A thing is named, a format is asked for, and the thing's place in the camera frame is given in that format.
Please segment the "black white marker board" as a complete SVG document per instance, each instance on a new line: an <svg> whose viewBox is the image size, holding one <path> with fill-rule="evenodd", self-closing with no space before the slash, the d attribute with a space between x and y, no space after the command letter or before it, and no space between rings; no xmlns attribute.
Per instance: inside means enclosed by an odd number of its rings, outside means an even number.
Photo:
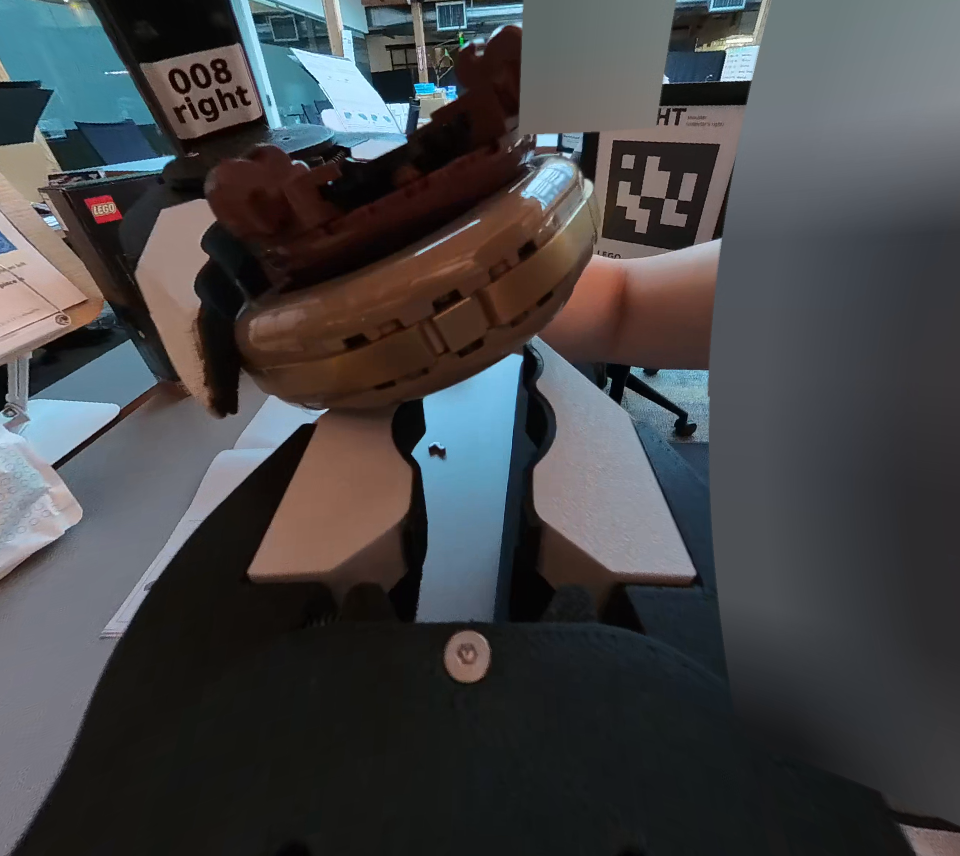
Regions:
<svg viewBox="0 0 960 856"><path fill-rule="evenodd" d="M714 239L745 110L684 101L661 106L649 127L600 133L595 253L638 259Z"/></svg>

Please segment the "white stand base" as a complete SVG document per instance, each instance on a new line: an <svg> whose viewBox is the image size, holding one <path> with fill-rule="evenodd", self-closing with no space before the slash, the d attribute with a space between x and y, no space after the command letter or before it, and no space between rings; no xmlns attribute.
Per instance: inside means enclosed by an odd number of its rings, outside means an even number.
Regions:
<svg viewBox="0 0 960 856"><path fill-rule="evenodd" d="M2 426L54 468L102 435L121 415L121 407L113 403L31 397L29 377L29 354L6 362Z"/></svg>

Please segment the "person's right forearm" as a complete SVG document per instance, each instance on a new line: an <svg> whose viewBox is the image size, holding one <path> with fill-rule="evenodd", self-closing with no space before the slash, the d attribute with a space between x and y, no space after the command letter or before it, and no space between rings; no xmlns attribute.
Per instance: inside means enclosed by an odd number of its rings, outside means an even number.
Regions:
<svg viewBox="0 0 960 856"><path fill-rule="evenodd" d="M570 363L708 370L722 240L637 259L592 255L540 338Z"/></svg>

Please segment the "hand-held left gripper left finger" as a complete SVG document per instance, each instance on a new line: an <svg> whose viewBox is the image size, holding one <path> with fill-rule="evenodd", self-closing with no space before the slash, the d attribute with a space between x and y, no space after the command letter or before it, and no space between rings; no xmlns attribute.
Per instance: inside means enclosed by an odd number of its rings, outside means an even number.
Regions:
<svg viewBox="0 0 960 856"><path fill-rule="evenodd" d="M319 584L342 604L376 586L400 620L417 613L427 550L424 402L333 410L313 427L247 568L258 584Z"/></svg>

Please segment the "brick instruction booklet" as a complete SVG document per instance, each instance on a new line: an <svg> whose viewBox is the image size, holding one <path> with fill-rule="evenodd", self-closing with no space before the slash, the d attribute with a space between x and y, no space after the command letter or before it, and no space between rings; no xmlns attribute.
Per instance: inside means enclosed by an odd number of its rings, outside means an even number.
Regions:
<svg viewBox="0 0 960 856"><path fill-rule="evenodd" d="M126 633L138 609L186 541L246 479L301 426L315 423L323 409L303 409L269 397L237 437L216 454L204 473L186 512L123 603L106 623L101 639Z"/></svg>

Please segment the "round tan brown brick model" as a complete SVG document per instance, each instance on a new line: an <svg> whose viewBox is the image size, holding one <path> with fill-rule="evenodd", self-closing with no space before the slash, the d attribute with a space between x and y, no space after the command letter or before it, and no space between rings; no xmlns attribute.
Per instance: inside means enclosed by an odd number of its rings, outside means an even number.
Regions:
<svg viewBox="0 0 960 856"><path fill-rule="evenodd" d="M205 405L236 414L246 373L308 409L378 409L521 348L594 253L594 185L519 127L522 29L462 46L462 93L396 149L315 166L273 144L204 183L195 291Z"/></svg>

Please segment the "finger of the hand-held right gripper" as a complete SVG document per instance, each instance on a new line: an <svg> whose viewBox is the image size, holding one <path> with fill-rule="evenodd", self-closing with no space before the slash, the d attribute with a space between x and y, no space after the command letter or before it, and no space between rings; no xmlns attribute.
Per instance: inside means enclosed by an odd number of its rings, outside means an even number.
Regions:
<svg viewBox="0 0 960 856"><path fill-rule="evenodd" d="M203 248L214 215L194 199L162 209L135 279L179 384L210 415L235 416L242 362L240 292Z"/></svg>

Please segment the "clear plastic bag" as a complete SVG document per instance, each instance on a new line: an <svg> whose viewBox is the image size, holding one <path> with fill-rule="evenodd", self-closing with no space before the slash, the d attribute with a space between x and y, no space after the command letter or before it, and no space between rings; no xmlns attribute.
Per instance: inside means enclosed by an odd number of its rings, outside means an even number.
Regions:
<svg viewBox="0 0 960 856"><path fill-rule="evenodd" d="M1 427L1 579L82 516L58 472L21 435Z"/></svg>

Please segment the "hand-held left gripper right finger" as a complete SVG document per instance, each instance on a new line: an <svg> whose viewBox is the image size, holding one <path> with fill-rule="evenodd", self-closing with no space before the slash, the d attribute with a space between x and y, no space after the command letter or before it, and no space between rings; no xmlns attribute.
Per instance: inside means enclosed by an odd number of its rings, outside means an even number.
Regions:
<svg viewBox="0 0 960 856"><path fill-rule="evenodd" d="M689 589L694 561L628 413L538 338L522 352L498 617L539 620L580 587Z"/></svg>

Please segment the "black office chair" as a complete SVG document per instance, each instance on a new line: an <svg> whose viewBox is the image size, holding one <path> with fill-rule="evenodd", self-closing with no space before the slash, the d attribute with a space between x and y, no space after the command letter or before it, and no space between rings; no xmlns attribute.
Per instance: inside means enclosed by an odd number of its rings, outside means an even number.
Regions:
<svg viewBox="0 0 960 856"><path fill-rule="evenodd" d="M670 441L707 442L710 373L705 369L605 366L606 392L638 425Z"/></svg>

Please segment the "printed paper sheet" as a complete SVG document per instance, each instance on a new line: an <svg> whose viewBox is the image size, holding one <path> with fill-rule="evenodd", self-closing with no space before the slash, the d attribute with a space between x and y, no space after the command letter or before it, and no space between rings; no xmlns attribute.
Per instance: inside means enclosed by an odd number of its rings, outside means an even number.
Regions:
<svg viewBox="0 0 960 856"><path fill-rule="evenodd" d="M1 178L1 363L94 322L105 305L84 262Z"/></svg>

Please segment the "black toy brick box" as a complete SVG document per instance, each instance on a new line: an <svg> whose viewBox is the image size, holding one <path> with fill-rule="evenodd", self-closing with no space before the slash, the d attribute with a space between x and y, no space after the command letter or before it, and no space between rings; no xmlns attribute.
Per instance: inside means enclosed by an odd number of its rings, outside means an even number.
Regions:
<svg viewBox="0 0 960 856"><path fill-rule="evenodd" d="M164 173L98 170L52 177L41 189L63 223L71 248L126 329L144 363L161 382L178 382L136 279L136 269L162 209L199 198L200 182Z"/></svg>

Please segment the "white display board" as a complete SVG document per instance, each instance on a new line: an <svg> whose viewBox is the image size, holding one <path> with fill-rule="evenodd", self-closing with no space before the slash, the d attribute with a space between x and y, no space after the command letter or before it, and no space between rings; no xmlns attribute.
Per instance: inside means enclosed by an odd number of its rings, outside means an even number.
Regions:
<svg viewBox="0 0 960 856"><path fill-rule="evenodd" d="M338 130L404 136L383 98L352 60L295 47L291 54L330 102Z"/></svg>

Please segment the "grey desk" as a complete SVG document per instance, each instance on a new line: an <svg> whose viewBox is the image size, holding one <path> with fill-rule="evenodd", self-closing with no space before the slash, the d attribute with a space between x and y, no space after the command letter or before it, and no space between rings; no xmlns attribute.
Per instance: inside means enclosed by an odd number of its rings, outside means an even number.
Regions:
<svg viewBox="0 0 960 856"><path fill-rule="evenodd" d="M429 543L416 619L491 622L521 359L510 357L424 401L414 449ZM75 739L113 653L101 639L184 516L217 454L266 401L242 383L239 413L217 420L174 386L137 406L59 467L77 526L2 580L2 854L14 848ZM431 442L446 458L429 456Z"/></svg>

